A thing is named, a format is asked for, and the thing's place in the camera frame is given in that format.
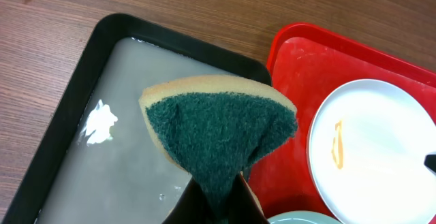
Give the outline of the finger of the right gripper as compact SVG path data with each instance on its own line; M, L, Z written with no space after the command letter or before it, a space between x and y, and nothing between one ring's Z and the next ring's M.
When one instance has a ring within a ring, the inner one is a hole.
M436 154L435 153L427 154L424 158L424 165L430 171L436 174Z

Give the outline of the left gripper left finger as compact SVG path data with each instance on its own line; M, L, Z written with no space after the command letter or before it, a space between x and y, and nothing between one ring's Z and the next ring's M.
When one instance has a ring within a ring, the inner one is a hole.
M199 184L191 179L176 206L162 224L210 223L210 208Z

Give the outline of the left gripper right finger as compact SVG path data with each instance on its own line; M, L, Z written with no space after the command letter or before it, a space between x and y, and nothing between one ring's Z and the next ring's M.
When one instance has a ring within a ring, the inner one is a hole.
M229 224L269 224L257 197L239 173L227 199Z

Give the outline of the mint green plate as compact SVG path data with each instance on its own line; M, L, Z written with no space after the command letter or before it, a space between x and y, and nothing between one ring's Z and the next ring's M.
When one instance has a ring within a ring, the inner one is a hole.
M341 224L340 221L321 214L305 210L284 212L268 219L270 224Z

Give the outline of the white plate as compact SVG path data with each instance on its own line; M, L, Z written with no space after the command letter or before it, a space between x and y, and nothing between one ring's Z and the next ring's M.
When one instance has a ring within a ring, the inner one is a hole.
M309 171L342 223L429 223L435 217L435 124L403 89L348 82L322 102L307 136Z

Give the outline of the green yellow sponge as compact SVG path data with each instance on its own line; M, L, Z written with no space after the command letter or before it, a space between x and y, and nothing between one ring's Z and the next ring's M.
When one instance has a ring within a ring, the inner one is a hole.
M139 99L146 128L167 159L191 174L213 220L228 222L242 171L294 137L296 106L273 87L207 75L150 86Z

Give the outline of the black tray with water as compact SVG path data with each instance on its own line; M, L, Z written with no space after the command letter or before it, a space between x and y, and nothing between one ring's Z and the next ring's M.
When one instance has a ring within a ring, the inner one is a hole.
M161 223L189 174L154 146L146 87L211 74L270 84L257 61L127 14L95 26L5 223Z

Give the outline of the red plastic tray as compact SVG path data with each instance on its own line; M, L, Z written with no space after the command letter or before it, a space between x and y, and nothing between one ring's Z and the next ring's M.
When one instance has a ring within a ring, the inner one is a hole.
M297 107L294 139L258 161L249 186L268 218L295 210L330 216L307 163L307 136L317 109L337 87L370 78L408 92L435 117L435 73L309 23L276 34L266 64L272 85Z

